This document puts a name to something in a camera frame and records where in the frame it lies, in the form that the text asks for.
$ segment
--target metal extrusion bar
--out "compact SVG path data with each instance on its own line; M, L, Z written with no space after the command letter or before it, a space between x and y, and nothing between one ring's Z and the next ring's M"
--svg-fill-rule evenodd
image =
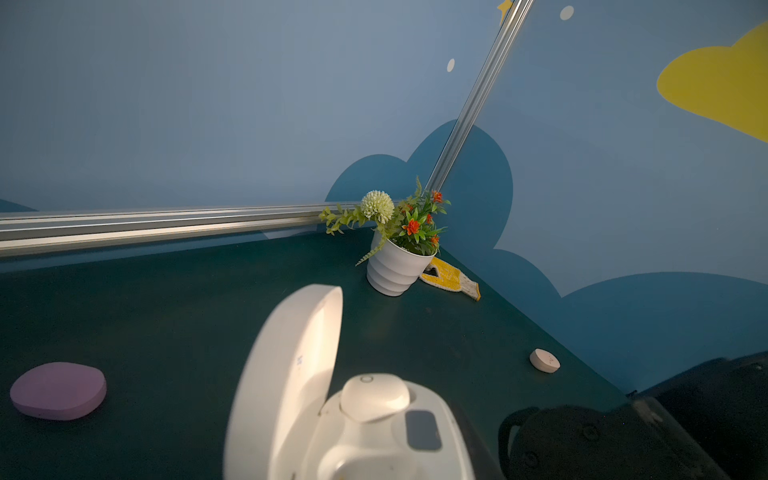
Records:
M491 47L491 53L485 59L485 64L480 71L475 86L472 87L472 92L470 92L469 98L464 103L464 108L462 108L462 112L458 115L456 125L451 131L448 141L445 142L437 164L435 164L435 169L432 171L432 175L429 176L426 184L427 190L442 189L442 185L448 177L448 172L453 167L453 163L456 161L456 157L462 149L464 141L472 129L472 125L475 124L475 120L477 120L485 99L488 98L488 94L491 92L496 77L498 77L498 73L501 71L509 55L509 49L517 38L533 2L534 0L517 0L513 9L507 14L504 25Z
M0 217L0 257L301 227L336 204ZM342 204L342 208L352 207Z

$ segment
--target white flower pot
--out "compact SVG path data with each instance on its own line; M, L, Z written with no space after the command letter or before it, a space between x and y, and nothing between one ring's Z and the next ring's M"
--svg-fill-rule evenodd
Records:
M379 245L381 234L373 234L371 249ZM434 255L425 257L404 250L387 240L379 252L368 259L368 282L380 293L399 296L405 292L432 261Z

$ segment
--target white robot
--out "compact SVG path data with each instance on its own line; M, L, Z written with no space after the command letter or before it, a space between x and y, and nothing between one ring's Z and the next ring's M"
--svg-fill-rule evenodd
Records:
M224 479L474 480L456 420L432 390L370 373L327 398L342 304L340 287L309 285L270 314L235 394Z

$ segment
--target dark green floor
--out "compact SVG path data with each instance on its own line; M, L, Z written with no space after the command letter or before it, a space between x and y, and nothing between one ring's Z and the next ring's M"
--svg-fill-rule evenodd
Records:
M344 291L331 393L361 372L394 373L460 402L493 452L498 424L517 409L624 401L483 282L477 303L420 281L401 297L377 293L365 265L354 267L370 238L317 234L0 275L0 386L54 361L95 366L108 385L104 403L73 422L21 415L6 393L0 478L219 478L250 347L272 308L309 283ZM533 369L534 348L562 368Z

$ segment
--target white dot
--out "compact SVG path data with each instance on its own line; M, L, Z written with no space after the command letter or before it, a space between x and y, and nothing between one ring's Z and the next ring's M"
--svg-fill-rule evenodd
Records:
M574 8L570 5L560 10L561 20L568 20L572 16L574 16Z

